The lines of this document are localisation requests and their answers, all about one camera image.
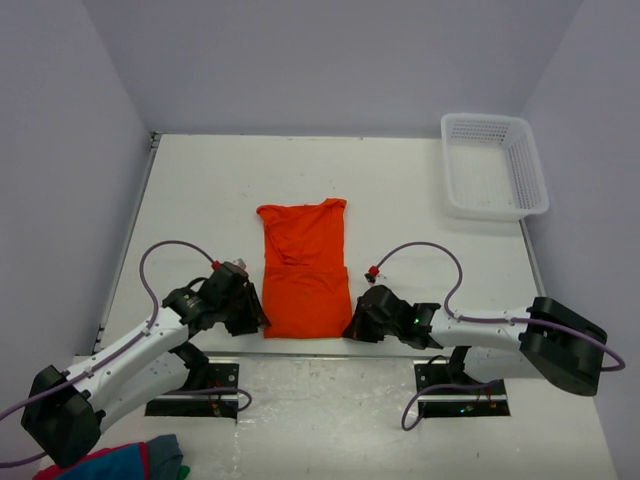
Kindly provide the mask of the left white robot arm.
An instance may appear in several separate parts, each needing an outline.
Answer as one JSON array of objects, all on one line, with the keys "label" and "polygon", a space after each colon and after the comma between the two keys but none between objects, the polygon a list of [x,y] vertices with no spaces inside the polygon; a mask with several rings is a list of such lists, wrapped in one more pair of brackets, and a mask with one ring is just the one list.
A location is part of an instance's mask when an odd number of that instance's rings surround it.
[{"label": "left white robot arm", "polygon": [[114,423],[154,398],[194,394],[209,363],[194,336],[217,323],[232,336],[267,323],[248,273],[231,262],[156,306],[154,318],[99,353],[35,376],[21,425],[56,466],[78,463]]}]

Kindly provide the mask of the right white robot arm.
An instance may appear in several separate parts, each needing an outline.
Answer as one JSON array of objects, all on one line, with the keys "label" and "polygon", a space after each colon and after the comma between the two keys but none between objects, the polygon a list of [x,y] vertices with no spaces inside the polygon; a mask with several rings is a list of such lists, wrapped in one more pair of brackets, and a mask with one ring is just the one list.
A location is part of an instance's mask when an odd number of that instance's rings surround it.
[{"label": "right white robot arm", "polygon": [[450,348],[451,383],[535,378],[574,395],[596,395],[604,357],[599,346],[607,341],[602,328],[548,297],[496,316],[489,323],[464,321],[438,303],[410,304],[376,285],[358,298],[342,336],[368,343],[394,336],[414,349]]}]

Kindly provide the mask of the orange t shirt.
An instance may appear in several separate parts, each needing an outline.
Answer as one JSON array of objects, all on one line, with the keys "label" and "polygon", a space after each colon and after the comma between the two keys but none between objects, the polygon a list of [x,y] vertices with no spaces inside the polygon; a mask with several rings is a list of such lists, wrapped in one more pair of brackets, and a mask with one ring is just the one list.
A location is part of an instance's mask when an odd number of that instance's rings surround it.
[{"label": "orange t shirt", "polygon": [[320,204],[257,208],[264,232],[266,338],[338,338],[350,322],[346,207],[346,200],[328,198]]}]

